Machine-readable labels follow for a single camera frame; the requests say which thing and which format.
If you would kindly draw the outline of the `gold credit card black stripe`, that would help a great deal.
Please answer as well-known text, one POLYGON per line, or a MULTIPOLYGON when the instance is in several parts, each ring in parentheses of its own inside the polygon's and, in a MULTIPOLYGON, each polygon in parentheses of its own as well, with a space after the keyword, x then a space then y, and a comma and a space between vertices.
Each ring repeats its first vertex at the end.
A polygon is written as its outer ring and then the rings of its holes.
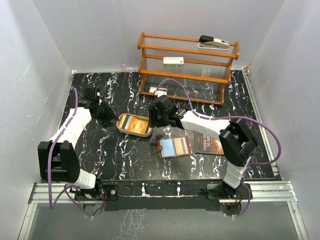
POLYGON ((189 154, 189 148, 185 137, 174 138, 173 142, 176 155, 189 154))

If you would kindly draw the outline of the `beige oval card tray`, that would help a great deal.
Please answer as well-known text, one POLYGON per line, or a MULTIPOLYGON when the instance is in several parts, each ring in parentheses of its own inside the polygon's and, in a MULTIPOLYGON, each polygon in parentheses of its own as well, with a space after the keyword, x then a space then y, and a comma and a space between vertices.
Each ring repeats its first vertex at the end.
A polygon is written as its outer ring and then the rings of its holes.
POLYGON ((130 113, 119 116, 116 127, 123 134, 146 138, 151 135, 152 128, 149 126, 149 118, 130 113))

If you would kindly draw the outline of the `brown leather card holder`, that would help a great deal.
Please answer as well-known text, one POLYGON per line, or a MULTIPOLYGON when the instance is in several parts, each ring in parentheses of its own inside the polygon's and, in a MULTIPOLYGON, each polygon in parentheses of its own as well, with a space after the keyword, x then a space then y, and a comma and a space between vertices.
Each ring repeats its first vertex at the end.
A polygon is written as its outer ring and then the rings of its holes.
POLYGON ((190 156, 192 151, 191 151, 189 139, 186 136, 182 136, 182 137, 186 138, 189 154, 176 155, 174 139, 181 138, 181 137, 175 137, 175 138, 161 139, 157 141, 156 151, 159 152, 160 158, 170 159, 170 158, 190 156))

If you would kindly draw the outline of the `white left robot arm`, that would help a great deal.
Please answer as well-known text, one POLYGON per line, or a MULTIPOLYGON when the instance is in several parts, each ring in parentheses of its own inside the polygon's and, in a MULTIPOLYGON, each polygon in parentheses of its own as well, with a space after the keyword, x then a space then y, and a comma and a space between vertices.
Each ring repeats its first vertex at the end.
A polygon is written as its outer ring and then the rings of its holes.
POLYGON ((117 119, 101 90, 86 87, 82 98, 70 109, 55 135, 37 147, 41 179, 48 183, 55 181, 77 186, 85 189, 91 199, 99 199, 104 188, 96 183, 96 175, 81 169, 75 147, 91 120, 97 120, 103 128, 108 128, 117 119))

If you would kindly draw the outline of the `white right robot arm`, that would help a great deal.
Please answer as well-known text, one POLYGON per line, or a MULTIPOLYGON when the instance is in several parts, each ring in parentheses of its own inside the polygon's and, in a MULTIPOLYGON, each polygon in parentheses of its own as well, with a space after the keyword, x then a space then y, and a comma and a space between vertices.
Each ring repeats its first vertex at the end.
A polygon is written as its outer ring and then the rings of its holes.
POLYGON ((241 181, 249 165, 258 141, 248 128, 247 117, 213 117, 196 110, 178 108, 168 96, 157 97, 149 107, 149 124, 152 128, 176 127, 198 132, 218 140, 226 160, 223 194, 233 199, 241 192, 241 181))

